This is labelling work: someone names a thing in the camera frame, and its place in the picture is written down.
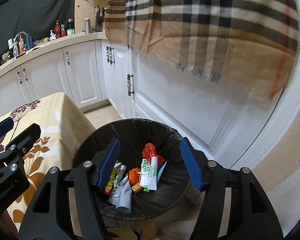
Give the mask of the yellow wrapper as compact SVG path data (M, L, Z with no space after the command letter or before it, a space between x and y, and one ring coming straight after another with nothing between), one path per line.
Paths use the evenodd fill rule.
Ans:
M119 167L120 167L121 163L119 163L118 161L115 163L114 165L114 168L110 174L110 178L108 180L108 183L106 185L106 187L104 188L104 193L106 195L110 195L111 194L111 191L113 189L113 186L114 186L114 180L116 178L116 175L117 175L117 172L119 170Z

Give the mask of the large white tube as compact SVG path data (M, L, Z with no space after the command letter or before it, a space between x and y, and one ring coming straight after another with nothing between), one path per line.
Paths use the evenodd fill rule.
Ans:
M116 210L123 214L130 214L132 211L132 189L129 180L119 187Z

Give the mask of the orange plastic bag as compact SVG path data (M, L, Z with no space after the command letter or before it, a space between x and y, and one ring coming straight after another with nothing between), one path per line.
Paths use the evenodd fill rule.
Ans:
M140 177L141 174L140 174L140 169L138 167L128 171L128 179L131 186L137 184L140 181Z

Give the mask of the white teal tube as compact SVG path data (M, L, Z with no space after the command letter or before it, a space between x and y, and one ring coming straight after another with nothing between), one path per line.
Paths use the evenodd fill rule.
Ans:
M153 191L157 189L157 174L158 174L158 158L152 157L147 189Z

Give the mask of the red plastic bag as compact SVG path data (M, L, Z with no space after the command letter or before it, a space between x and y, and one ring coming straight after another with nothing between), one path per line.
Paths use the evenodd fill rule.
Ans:
M151 163L152 157L157 157L158 168L161 168L164 162L164 158L157 154L154 144L149 142L145 145L145 148L142 150L142 158L146 159L148 162Z

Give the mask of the silver sachet strip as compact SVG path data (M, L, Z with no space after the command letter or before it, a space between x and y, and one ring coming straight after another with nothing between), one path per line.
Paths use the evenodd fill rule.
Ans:
M115 167L118 168L118 171L115 176L113 190L108 199L108 203L110 203L112 205L117 205L119 198L120 198L121 191L128 181L128 176L127 175L124 176L127 167L121 163L119 163L119 165L115 165Z

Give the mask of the yellow label bottle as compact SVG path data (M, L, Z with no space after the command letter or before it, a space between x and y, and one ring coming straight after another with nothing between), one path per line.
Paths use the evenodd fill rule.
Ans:
M142 191L143 190L143 187L140 185L140 182L138 181L136 184L134 184L133 186L132 186L132 191L134 192L134 193L139 193L140 191Z

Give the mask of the green white wrapper bundle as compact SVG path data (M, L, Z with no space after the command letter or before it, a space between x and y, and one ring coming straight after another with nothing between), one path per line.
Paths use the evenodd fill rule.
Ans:
M148 180L149 180L149 171L150 171L150 162L147 159L143 159L141 163L140 168L140 185L143 187L143 190L145 192L149 192L149 189L147 189Z

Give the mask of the blue white tube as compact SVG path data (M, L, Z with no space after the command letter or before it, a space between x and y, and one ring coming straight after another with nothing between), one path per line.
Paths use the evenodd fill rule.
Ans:
M167 164L167 162L165 161L165 162L162 164L162 166L159 168L159 170L158 170L158 174L157 174L157 184L158 184L159 181L160 181L160 178L161 178L161 176L162 176L162 174L163 174L163 171L164 171L164 168L165 168L166 164Z

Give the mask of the black trash bin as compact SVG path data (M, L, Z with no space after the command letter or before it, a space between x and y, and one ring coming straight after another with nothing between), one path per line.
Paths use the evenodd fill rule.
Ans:
M80 145L73 166L91 160L105 150L113 138L120 141L118 162L126 171L136 170L143 183L153 183L132 193L132 211L124 214L111 204L104 192L97 194L101 214L112 219L136 221L158 217L175 207L183 198L190 178L180 152L181 135L176 129L147 119L124 119L108 123L93 131Z

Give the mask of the floral beige tablecloth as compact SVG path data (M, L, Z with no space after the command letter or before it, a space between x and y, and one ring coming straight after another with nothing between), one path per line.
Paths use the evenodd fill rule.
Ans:
M25 175L30 186L7 209L16 228L19 228L28 205L49 169L72 168L75 154L80 144L94 131L74 102L63 92L26 103L0 117L14 121L11 131L0 138L0 153L22 131L35 123L40 126L40 136L24 159Z

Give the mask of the white lower cabinets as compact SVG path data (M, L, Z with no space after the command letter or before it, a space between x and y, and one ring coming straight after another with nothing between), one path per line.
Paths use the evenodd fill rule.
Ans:
M288 85L273 101L88 36L48 43L0 67L0 116L57 92L83 112L109 102L121 118L165 123L232 167L275 120L275 132L292 121L300 105L300 51Z

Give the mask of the orange dish soap bottle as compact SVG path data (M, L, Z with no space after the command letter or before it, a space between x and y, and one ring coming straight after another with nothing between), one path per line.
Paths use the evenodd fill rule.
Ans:
M24 39L22 35L19 35L19 40L18 40L18 48L19 48L19 54L22 54L25 52L25 44L24 44Z

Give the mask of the dark sauce bottle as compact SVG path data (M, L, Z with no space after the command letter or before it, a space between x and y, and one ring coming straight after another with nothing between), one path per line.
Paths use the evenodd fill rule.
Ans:
M61 37L61 26L60 26L59 20L56 21L55 35L56 35L56 38L60 38Z

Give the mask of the black window curtain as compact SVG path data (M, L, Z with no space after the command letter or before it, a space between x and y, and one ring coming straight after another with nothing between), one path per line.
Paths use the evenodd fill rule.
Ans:
M74 18L75 0L8 0L0 5L0 56L8 51L8 40L24 31L33 40L50 35L56 21Z

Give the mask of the steel thermos bottle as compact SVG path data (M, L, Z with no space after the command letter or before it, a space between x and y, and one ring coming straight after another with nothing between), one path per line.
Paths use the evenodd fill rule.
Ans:
M91 33L91 26L90 26L90 18L85 18L84 22L84 29L85 29L85 34L90 34Z

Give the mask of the black knife block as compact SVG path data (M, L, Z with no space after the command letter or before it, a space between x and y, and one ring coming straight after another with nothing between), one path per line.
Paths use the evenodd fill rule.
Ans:
M97 15L96 15L96 25L95 25L95 31L101 32L103 28L103 23L104 23L104 8L98 9Z

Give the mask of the plaid beige scarf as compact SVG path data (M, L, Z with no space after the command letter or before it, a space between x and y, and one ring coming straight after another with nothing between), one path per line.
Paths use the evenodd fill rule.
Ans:
M107 39L272 99L300 44L296 0L108 0Z

